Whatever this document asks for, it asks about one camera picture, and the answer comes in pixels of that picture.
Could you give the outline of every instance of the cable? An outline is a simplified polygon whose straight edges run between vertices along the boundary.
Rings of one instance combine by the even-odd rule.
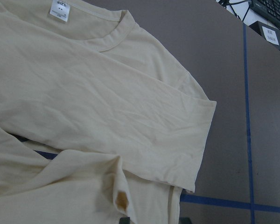
[[[218,3],[219,3],[221,6],[226,7],[227,4],[229,3],[229,0],[220,0]]]
[[[244,21],[244,20],[245,20],[246,15],[247,15],[247,13],[248,13],[249,9],[250,9],[250,5],[249,5],[249,7],[248,7],[248,9],[247,9],[247,11],[246,11],[246,13],[245,13],[245,15],[244,15],[244,17],[243,17],[243,20],[242,20],[242,21]]]
[[[241,4],[241,3],[244,3],[244,2],[252,2],[251,0],[244,0],[244,1],[239,1],[239,2],[235,2],[235,3],[227,3],[228,6],[233,6],[233,5],[237,5],[237,4]]]
[[[231,10],[233,11],[234,15],[235,15],[239,20],[241,20],[241,18],[239,17],[239,15],[236,14],[236,12],[234,11],[233,7],[232,7],[232,6],[229,6],[229,7],[230,7]]]

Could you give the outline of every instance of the keyboard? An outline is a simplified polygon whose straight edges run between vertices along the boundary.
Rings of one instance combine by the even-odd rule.
[[[280,29],[280,0],[252,0],[250,9]]]

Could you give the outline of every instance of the size label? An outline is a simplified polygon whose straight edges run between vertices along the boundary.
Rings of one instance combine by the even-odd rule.
[[[70,13],[70,5],[66,2],[53,0],[50,14],[67,22]]]
[[[265,34],[265,38],[267,41],[279,45],[276,32],[274,30],[268,29],[266,27],[262,27],[263,33]]]

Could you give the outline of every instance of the blue tape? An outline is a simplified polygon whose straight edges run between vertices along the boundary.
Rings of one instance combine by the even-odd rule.
[[[46,152],[41,152],[41,151],[36,151],[36,150],[34,150],[34,151],[37,152],[39,155],[42,155],[43,157],[45,157],[48,160],[52,160],[56,156],[58,156],[57,154],[54,154],[54,153],[46,153]]]
[[[254,208],[257,211],[269,211],[269,212],[280,213],[280,207],[275,207],[275,206],[255,204]]]
[[[180,201],[181,202],[187,202],[187,203],[197,203],[197,204],[222,206],[222,207],[228,207],[228,208],[250,209],[250,204],[249,203],[229,201],[229,200],[223,200],[223,199],[216,199],[216,198],[211,198],[211,197],[187,195],[187,194],[181,194]]]
[[[211,197],[202,197],[196,195],[181,194],[180,201],[186,203],[206,204],[206,205],[214,205],[214,206],[221,206],[221,207],[228,207],[228,208],[235,208],[235,209],[247,209],[247,210],[251,209],[250,203],[223,200],[223,199],[217,199]],[[275,207],[270,205],[255,204],[254,210],[280,213],[280,207]]]
[[[248,88],[248,63],[247,63],[247,38],[246,25],[243,23],[244,38],[244,69],[245,69],[245,102],[246,102],[246,126],[247,126],[247,154],[248,154],[248,172],[250,188],[250,211],[251,224],[255,224],[255,205],[254,205],[254,186],[253,186],[253,169],[252,169],[252,151],[251,151],[251,130],[250,130],[250,110],[249,110],[249,88]]]

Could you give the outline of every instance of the beige t-shirt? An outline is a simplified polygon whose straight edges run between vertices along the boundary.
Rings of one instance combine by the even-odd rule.
[[[0,224],[137,222],[119,155],[64,150],[51,162],[0,129]]]
[[[195,190],[216,102],[129,11],[0,0],[0,128]]]

